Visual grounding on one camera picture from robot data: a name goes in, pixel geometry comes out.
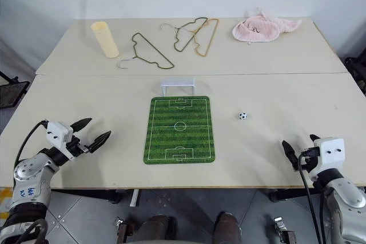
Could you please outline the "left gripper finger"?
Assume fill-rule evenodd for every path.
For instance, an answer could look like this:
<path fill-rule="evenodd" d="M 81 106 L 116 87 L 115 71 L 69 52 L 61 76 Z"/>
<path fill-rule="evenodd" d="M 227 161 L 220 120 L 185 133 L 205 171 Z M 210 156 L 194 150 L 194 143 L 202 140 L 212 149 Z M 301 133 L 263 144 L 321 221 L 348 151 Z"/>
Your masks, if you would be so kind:
<path fill-rule="evenodd" d="M 97 149 L 99 149 L 108 140 L 111 133 L 112 133 L 111 131 L 107 131 L 107 132 L 101 134 L 100 136 L 98 136 L 92 144 L 86 146 L 87 152 L 93 153 Z"/>
<path fill-rule="evenodd" d="M 83 128 L 87 126 L 87 124 L 92 120 L 92 118 L 84 118 L 77 122 L 74 122 L 70 127 L 72 128 L 74 133 L 81 131 Z"/>

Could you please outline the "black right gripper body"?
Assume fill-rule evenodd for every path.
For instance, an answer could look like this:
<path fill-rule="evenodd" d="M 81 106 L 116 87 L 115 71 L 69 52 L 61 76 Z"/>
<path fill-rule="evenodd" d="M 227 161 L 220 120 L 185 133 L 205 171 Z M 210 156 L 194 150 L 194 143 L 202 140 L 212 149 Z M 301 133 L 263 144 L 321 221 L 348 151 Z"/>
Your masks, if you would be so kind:
<path fill-rule="evenodd" d="M 319 156 L 320 149 L 318 147 L 305 149 L 298 157 L 298 170 L 310 172 L 317 166 Z"/>

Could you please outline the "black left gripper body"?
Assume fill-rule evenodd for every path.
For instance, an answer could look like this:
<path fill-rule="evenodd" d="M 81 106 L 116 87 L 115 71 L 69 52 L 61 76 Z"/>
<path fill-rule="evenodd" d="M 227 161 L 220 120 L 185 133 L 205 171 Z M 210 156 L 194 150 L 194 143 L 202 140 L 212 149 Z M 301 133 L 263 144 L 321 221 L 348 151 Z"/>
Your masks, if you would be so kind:
<path fill-rule="evenodd" d="M 71 136 L 71 141 L 66 144 L 66 157 L 69 160 L 75 160 L 81 154 L 91 153 L 91 150 L 80 143 L 80 139 L 76 136 Z"/>

